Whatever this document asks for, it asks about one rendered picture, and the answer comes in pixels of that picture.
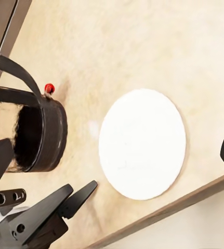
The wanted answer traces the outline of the saucer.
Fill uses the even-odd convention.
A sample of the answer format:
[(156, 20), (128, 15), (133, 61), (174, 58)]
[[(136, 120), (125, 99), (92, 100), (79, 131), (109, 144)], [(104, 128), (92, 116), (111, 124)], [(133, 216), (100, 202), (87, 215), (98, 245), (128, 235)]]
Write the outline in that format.
[(186, 135), (175, 105), (163, 94), (138, 89), (111, 106), (99, 136), (104, 174), (122, 195), (149, 200), (166, 191), (178, 176)]

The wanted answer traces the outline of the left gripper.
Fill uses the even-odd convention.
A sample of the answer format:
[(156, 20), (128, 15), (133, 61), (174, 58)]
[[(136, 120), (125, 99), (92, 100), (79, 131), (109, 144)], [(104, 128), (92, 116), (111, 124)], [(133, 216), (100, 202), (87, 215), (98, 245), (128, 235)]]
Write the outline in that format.
[(10, 214), (0, 222), (0, 249), (49, 249), (69, 228), (72, 218), (97, 188), (94, 180), (72, 194), (63, 186), (28, 210)]

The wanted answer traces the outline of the electric kettle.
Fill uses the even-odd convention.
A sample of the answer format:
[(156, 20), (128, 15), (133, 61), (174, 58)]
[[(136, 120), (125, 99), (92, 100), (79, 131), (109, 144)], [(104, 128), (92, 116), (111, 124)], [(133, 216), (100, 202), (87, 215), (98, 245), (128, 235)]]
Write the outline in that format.
[(45, 93), (15, 61), (0, 55), (0, 70), (24, 81), (32, 92), (0, 86), (0, 140), (10, 138), (14, 158), (5, 173), (50, 172), (61, 161), (68, 136), (63, 105)]

